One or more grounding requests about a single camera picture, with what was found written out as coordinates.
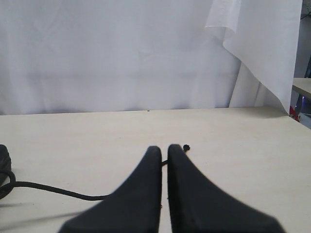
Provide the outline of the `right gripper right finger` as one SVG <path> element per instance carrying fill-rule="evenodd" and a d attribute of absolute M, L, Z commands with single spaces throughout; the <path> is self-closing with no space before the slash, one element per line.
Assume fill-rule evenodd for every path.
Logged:
<path fill-rule="evenodd" d="M 278 220 L 210 181 L 183 149 L 168 148 L 168 200 L 174 233 L 283 233 Z"/>

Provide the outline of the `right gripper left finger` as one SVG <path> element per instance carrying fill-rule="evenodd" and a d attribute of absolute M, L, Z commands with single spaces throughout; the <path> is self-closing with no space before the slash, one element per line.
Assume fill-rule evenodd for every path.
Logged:
<path fill-rule="evenodd" d="M 66 221 L 61 233 L 156 233 L 159 231 L 162 155 L 150 146 L 132 174 L 107 199 Z"/>

